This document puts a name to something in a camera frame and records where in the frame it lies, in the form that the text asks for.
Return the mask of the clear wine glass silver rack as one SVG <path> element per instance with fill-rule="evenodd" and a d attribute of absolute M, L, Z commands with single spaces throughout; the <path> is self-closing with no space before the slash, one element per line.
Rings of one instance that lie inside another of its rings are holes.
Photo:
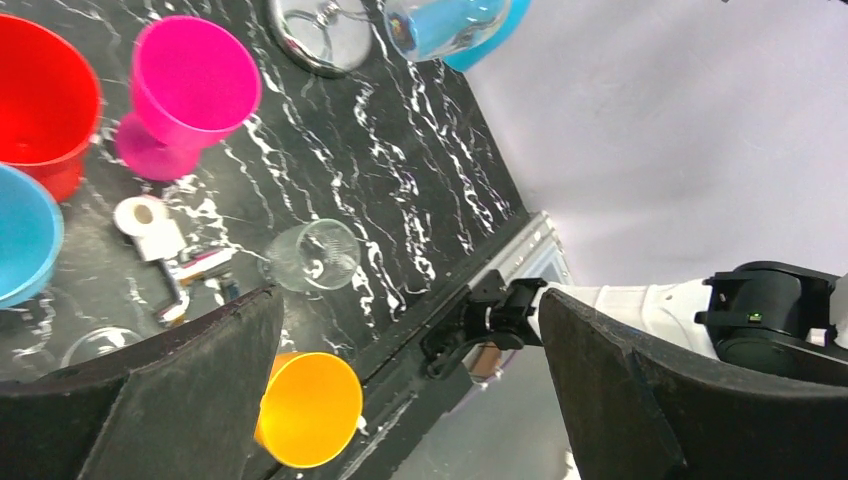
<path fill-rule="evenodd" d="M 510 0 L 392 0 L 383 4 L 389 39 L 408 61 L 469 50 L 489 40 L 511 10 Z"/>

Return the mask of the light blue wine glass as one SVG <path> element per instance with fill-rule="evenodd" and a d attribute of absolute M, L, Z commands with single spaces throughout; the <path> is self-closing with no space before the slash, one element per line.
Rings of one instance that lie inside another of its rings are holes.
<path fill-rule="evenodd" d="M 43 291 L 55 272 L 64 220 L 52 195 L 19 169 L 1 166 L 1 307 Z"/>

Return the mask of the red wine glass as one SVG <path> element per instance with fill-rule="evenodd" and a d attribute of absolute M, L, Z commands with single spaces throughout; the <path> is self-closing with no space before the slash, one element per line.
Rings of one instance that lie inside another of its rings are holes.
<path fill-rule="evenodd" d="M 56 202 L 79 188 L 102 113 L 99 79 L 70 42 L 33 21 L 1 16 L 1 162 Z"/>

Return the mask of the orange yellow wine glass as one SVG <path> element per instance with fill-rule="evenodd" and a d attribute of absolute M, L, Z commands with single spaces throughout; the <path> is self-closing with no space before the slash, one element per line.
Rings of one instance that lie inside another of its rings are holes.
<path fill-rule="evenodd" d="M 260 400 L 254 439 L 287 467 L 315 468 L 347 447 L 363 406 L 360 380 L 342 358 L 326 352 L 279 354 Z"/>

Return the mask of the blue wine glass silver rack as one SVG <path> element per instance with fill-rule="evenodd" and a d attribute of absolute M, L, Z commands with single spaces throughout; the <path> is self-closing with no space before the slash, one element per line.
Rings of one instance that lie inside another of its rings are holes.
<path fill-rule="evenodd" d="M 513 0 L 504 23 L 492 37 L 469 50 L 445 57 L 443 62 L 455 71 L 466 73 L 479 61 L 495 51 L 514 33 L 526 15 L 531 3 L 531 0 Z"/>

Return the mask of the pink wine glass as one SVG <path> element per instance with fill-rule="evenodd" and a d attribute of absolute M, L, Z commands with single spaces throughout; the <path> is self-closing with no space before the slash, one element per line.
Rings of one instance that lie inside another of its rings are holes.
<path fill-rule="evenodd" d="M 257 110 L 261 95 L 253 57 L 228 30 L 188 15 L 156 20 L 135 41 L 131 110 L 116 152 L 140 178 L 179 179 Z"/>

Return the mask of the clear wine glass gold rack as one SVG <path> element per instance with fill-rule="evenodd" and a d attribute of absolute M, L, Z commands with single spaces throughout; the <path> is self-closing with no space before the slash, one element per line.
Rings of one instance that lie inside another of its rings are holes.
<path fill-rule="evenodd" d="M 50 287 L 1 310 L 1 380 L 31 382 L 142 339 L 137 329 L 88 315 L 70 295 Z"/>

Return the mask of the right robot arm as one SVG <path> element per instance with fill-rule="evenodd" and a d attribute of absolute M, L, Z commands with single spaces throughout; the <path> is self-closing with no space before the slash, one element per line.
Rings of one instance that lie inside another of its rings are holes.
<path fill-rule="evenodd" d="M 558 292 L 686 350 L 801 381 L 847 383 L 847 280 L 756 261 L 677 284 L 585 287 L 489 272 L 421 342 L 425 371 L 442 378 L 478 344 L 542 343 L 540 302 Z"/>

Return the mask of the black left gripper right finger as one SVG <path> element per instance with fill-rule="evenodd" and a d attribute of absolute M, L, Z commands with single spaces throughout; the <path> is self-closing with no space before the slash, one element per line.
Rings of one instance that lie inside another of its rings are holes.
<path fill-rule="evenodd" d="M 847 391 L 740 368 L 558 292 L 544 351 L 584 479 L 843 479 Z"/>

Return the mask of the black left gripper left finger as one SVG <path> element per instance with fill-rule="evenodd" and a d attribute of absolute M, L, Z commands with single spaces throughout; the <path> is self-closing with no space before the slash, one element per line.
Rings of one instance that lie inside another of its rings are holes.
<path fill-rule="evenodd" d="M 238 479 L 284 320 L 277 287 L 1 386 L 5 479 Z"/>

